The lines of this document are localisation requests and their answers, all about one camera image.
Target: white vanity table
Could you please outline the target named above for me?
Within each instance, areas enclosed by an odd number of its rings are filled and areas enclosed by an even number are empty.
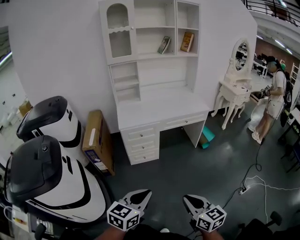
[[[242,104],[250,100],[252,88],[250,84],[252,61],[249,57],[247,57],[245,65],[242,69],[238,70],[236,67],[236,52],[239,51],[239,48],[241,48],[241,46],[244,45],[247,46],[247,52],[249,53],[249,43],[245,38],[241,38],[234,46],[232,57],[229,60],[229,68],[225,75],[225,79],[220,82],[220,92],[216,99],[214,112],[211,114],[212,117],[214,117],[217,114],[218,109],[222,108],[224,99],[229,102],[229,109],[225,117],[224,123],[222,125],[223,130],[226,128],[226,125],[234,108],[237,106],[241,106]]]
[[[183,127],[196,147],[209,108],[194,93],[198,69],[197,4],[180,0],[99,3],[118,124],[130,163],[159,158],[160,131]],[[190,52],[180,50],[185,32]],[[157,53],[164,36],[166,52]]]

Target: drawer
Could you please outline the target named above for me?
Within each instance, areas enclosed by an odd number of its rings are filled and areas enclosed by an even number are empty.
[[[194,114],[194,115],[190,115],[190,116],[181,116],[181,117],[173,118],[171,120],[166,120],[163,123],[162,129],[168,130],[171,128],[177,128],[177,127],[181,127],[181,126],[188,125],[191,123],[206,120],[206,118],[207,118],[207,112]]]
[[[129,156],[131,165],[149,162],[159,158],[159,149],[153,149]]]
[[[138,145],[138,144],[142,144],[142,143],[148,143],[148,142],[151,142],[151,141],[156,141],[156,139],[159,139],[159,134],[150,135],[150,136],[143,136],[143,137],[140,137],[138,139],[133,139],[133,140],[127,140],[125,145],[126,146],[133,146],[133,145]]]
[[[240,106],[241,104],[248,102],[250,99],[250,95],[240,95],[237,97],[237,99],[234,101],[234,103],[238,106]]]
[[[143,138],[154,136],[158,133],[158,123],[125,129],[121,131],[124,142],[130,140],[143,140]]]
[[[135,145],[126,145],[125,147],[126,147],[127,153],[129,155],[131,155],[138,151],[146,151],[146,150],[151,150],[154,148],[159,148],[159,144],[156,145],[154,140],[155,139],[153,139],[153,141],[150,141],[150,142],[141,142],[141,143],[138,143]]]

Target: power strip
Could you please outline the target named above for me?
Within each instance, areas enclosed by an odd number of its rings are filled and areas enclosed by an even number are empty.
[[[247,192],[248,190],[250,189],[250,186],[247,186],[246,189],[242,189],[240,192],[239,192],[239,195],[243,195],[245,192]]]

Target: sneaker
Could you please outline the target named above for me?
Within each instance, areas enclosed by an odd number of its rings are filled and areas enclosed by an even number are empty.
[[[256,127],[252,126],[252,125],[249,125],[248,126],[248,129],[251,131],[251,132],[256,132]]]
[[[262,141],[259,139],[259,135],[257,132],[251,134],[252,138],[257,141],[258,144],[262,144]]]
[[[163,228],[162,230],[160,230],[161,233],[169,233],[170,230],[167,228]]]

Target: backpack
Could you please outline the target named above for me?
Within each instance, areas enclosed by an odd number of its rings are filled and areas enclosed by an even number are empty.
[[[293,95],[293,85],[291,83],[290,77],[287,77],[285,75],[286,78],[286,87],[285,87],[285,95],[283,97],[284,101],[285,101],[285,109],[290,109],[292,106],[292,95]]]

